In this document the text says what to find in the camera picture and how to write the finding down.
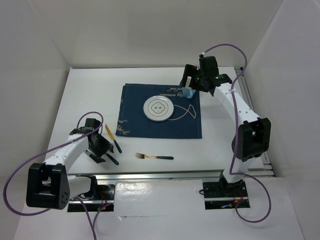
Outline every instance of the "navy blue placemat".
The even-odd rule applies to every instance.
[[[174,105],[173,115],[165,121],[152,121],[143,111],[152,96],[165,96]],[[155,139],[201,139],[200,97],[182,96],[177,85],[128,84],[122,88],[116,135]]]

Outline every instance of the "utensil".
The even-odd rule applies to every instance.
[[[115,140],[115,137],[113,136],[113,134],[111,133],[110,129],[108,128],[107,124],[104,125],[105,126],[105,130],[106,132],[108,133],[109,137],[111,138],[111,140],[113,140],[115,146],[116,146],[116,149],[118,149],[119,153],[122,153],[122,150],[119,146],[119,144],[117,143],[117,141]]]
[[[168,159],[168,160],[173,160],[173,156],[147,156],[142,153],[135,153],[135,156],[139,159],[146,159],[146,158],[152,158],[152,159]]]
[[[152,96],[143,105],[145,116],[156,122],[167,120],[172,116],[174,110],[174,104],[165,96]]]
[[[113,157],[111,156],[109,153],[105,154],[115,165],[119,165],[119,162]]]

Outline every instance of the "black handle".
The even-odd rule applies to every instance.
[[[116,140],[113,140],[113,141],[114,141],[114,144],[115,144],[115,146],[116,146],[116,149],[118,149],[119,153],[122,154],[122,150],[121,150],[119,144],[117,143],[117,141],[116,141]]]
[[[173,160],[175,159],[173,156],[156,156],[157,159],[168,159],[168,160]]]
[[[115,165],[119,165],[119,162],[113,157],[111,156],[109,153],[105,154]]]

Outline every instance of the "fork tines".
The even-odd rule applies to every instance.
[[[139,158],[139,159],[144,159],[145,158],[145,155],[144,154],[142,154],[142,153],[135,153],[135,156],[137,157],[137,158]]]

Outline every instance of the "gold line drawing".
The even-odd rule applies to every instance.
[[[168,119],[168,120],[175,121],[175,120],[181,119],[181,118],[183,118],[187,113],[189,113],[189,114],[190,114],[194,119],[196,119],[196,117],[197,117],[197,113],[196,113],[196,110],[195,110],[194,106],[192,106],[191,104],[189,105],[188,109],[185,109],[184,107],[179,106],[179,105],[175,105],[175,104],[174,104],[174,106],[176,106],[176,107],[178,107],[178,108],[181,108],[181,109],[185,110],[185,113],[184,113],[182,116],[178,117],[178,118],[175,118],[175,119]],[[189,111],[189,110],[190,110],[190,108],[192,108],[192,109],[193,109],[194,115]]]

